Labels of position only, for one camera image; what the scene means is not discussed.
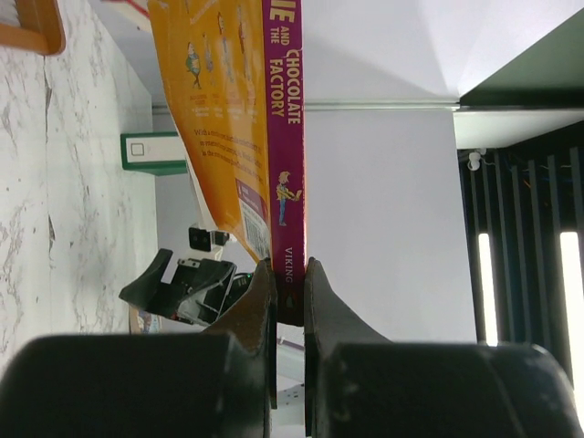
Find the brown cover book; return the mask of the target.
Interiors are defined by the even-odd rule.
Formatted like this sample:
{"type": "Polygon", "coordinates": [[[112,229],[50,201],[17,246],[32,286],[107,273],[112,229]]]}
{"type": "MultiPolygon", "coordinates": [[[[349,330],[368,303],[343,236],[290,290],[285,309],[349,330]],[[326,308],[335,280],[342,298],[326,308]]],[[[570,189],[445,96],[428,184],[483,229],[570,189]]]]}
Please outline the brown cover book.
{"type": "Polygon", "coordinates": [[[130,334],[156,334],[162,331],[162,318],[129,306],[130,334]]]}

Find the yellow Roald Dahl book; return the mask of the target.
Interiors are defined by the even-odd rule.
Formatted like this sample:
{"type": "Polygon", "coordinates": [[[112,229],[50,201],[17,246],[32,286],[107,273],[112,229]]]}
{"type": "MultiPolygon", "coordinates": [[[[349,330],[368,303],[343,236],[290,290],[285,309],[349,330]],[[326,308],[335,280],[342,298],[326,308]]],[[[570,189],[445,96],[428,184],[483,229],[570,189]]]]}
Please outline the yellow Roald Dahl book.
{"type": "Polygon", "coordinates": [[[214,225],[276,276],[280,323],[304,323],[302,4],[150,1],[169,111],[214,225]]]}

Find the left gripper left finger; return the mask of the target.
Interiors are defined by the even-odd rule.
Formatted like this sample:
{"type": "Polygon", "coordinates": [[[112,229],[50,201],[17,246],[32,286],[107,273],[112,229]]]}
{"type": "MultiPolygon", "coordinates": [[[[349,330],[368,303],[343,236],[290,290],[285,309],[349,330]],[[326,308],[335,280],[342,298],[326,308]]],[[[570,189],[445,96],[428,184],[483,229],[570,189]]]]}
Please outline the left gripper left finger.
{"type": "Polygon", "coordinates": [[[276,403],[276,282],[199,333],[34,339],[1,380],[4,437],[267,437],[276,403]]]}

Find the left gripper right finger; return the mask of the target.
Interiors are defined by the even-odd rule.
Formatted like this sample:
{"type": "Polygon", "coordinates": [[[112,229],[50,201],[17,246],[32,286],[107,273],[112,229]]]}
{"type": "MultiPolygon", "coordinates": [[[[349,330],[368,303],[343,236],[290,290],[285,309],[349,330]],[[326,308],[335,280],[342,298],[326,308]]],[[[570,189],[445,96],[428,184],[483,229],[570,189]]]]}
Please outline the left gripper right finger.
{"type": "Polygon", "coordinates": [[[536,345],[392,342],[308,262],[310,437],[580,437],[566,373],[536,345]]]}

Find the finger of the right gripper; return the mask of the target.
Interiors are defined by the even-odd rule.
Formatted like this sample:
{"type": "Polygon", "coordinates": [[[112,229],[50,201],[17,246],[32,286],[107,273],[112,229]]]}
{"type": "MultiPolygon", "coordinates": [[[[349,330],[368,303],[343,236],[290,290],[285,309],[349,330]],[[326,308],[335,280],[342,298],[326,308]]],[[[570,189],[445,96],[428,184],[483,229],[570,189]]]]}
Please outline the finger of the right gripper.
{"type": "Polygon", "coordinates": [[[160,249],[147,269],[120,291],[119,298],[138,310],[177,319],[181,288],[162,281],[172,255],[172,250],[160,249]]]}

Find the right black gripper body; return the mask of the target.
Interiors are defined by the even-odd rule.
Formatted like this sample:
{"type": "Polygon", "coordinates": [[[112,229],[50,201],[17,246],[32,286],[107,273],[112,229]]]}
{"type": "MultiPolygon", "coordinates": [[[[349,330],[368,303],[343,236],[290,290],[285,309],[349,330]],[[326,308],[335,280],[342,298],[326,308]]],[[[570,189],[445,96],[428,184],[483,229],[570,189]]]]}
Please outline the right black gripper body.
{"type": "Polygon", "coordinates": [[[229,261],[180,259],[171,285],[181,294],[171,319],[204,327],[215,323],[250,287],[254,274],[236,270],[229,261]]]}

